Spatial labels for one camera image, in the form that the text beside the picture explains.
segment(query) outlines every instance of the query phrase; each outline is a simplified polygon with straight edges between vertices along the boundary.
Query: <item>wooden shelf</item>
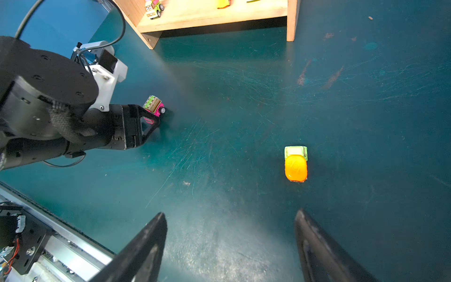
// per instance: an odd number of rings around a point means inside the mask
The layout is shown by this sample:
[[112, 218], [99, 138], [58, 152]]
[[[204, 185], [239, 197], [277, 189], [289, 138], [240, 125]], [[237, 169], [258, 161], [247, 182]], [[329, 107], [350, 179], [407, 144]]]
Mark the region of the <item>wooden shelf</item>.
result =
[[165, 9], [161, 17], [148, 19], [144, 15], [137, 28], [139, 32], [154, 32], [287, 15], [287, 0], [231, 1], [229, 7], [218, 9], [217, 0], [163, 0]]
[[263, 18], [287, 16], [287, 41], [295, 39], [300, 0], [230, 0], [230, 6], [217, 9], [217, 0], [161, 0], [165, 9], [160, 18], [148, 19], [144, 0], [114, 0], [125, 19], [153, 49], [161, 32], [221, 23], [235, 23]]

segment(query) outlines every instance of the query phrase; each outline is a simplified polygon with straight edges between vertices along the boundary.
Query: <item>toy on shelf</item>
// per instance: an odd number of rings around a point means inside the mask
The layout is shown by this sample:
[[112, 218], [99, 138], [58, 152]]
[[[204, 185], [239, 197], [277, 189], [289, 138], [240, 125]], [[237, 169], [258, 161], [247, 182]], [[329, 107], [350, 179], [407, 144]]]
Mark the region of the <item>toy on shelf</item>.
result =
[[161, 17], [161, 12], [165, 9], [160, 0], [146, 1], [146, 16], [150, 19]]
[[226, 8], [230, 6], [230, 0], [218, 0], [218, 9]]
[[307, 147], [285, 147], [285, 176], [292, 182], [304, 182], [307, 179]]
[[[156, 115], [156, 116], [160, 116], [160, 114], [164, 114], [166, 112], [166, 108], [165, 105], [163, 105], [163, 103], [161, 102], [160, 99], [158, 99], [155, 96], [150, 96], [147, 101], [144, 103], [143, 108]], [[148, 123], [148, 124], [154, 124], [153, 120], [150, 120], [148, 118], [144, 118], [144, 120]]]

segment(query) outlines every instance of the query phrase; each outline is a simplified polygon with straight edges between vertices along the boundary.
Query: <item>red wire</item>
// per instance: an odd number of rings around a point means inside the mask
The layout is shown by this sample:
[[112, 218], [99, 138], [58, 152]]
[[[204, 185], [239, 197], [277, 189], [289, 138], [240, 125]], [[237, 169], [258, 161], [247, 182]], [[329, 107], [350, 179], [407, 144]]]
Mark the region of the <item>red wire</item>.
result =
[[[20, 249], [20, 245], [19, 245], [19, 239], [16, 239], [16, 250], [14, 250], [14, 254], [13, 256], [9, 259], [9, 261], [6, 263], [7, 265], [14, 259], [14, 257], [17, 255], [17, 253], [19, 252]], [[9, 265], [8, 271], [5, 272], [5, 275], [9, 274], [9, 272], [11, 272], [11, 267], [12, 267], [12, 263]]]

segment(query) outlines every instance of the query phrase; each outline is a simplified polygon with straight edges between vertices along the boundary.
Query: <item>rust stain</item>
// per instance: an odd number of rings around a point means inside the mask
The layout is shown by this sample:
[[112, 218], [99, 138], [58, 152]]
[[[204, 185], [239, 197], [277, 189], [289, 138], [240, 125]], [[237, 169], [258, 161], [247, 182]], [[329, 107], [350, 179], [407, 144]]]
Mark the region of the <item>rust stain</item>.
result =
[[312, 59], [309, 59], [307, 64], [304, 67], [304, 70], [302, 71], [301, 75], [298, 78], [298, 84], [304, 86], [305, 83], [305, 72], [307, 71], [307, 67], [312, 63]]
[[331, 75], [327, 83], [323, 86], [323, 89], [329, 89], [332, 84], [337, 80], [337, 78], [340, 76], [341, 72], [343, 71], [343, 67], [339, 71], [337, 71], [335, 74]]
[[326, 35], [324, 36], [323, 40], [326, 41], [326, 39], [332, 38], [334, 37], [333, 33], [326, 33]]

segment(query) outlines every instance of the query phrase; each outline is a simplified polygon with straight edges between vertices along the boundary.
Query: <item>green table surface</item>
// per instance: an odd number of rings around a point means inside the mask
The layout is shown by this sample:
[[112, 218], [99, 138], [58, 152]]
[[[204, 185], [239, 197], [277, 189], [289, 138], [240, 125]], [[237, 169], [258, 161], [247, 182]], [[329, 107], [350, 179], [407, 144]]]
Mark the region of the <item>green table surface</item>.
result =
[[[381, 281], [450, 281], [450, 6], [305, 0], [294, 42], [284, 18], [168, 32], [155, 50], [127, 26], [112, 103], [156, 95], [161, 127], [0, 179], [114, 252], [164, 212], [161, 282], [302, 281], [300, 208]], [[119, 30], [113, 12], [92, 41]], [[308, 147], [304, 183], [285, 177], [290, 145]]]

